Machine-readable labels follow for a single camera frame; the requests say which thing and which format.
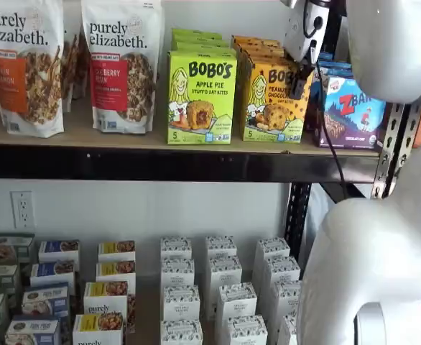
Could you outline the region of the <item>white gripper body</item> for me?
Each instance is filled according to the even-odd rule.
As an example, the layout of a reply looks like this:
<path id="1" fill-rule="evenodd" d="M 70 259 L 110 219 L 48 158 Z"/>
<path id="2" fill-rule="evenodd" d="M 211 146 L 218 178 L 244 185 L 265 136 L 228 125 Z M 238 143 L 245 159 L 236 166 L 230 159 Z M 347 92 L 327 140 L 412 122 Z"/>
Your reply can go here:
<path id="1" fill-rule="evenodd" d="M 287 54 L 296 62 L 316 64 L 328 23 L 330 1 L 282 1 L 287 10 L 283 41 Z"/>

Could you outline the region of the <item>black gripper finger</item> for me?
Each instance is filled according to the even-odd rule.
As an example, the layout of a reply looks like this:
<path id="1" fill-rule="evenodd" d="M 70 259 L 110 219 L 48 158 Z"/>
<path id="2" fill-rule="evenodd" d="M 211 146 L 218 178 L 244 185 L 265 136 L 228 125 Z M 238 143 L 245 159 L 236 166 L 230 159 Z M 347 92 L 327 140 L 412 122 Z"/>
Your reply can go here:
<path id="1" fill-rule="evenodd" d="M 315 69 L 315 65 L 309 60 L 303 59 L 300 62 L 290 60 L 294 70 L 289 97 L 292 100 L 300 100 L 305 89 L 308 78 Z"/>

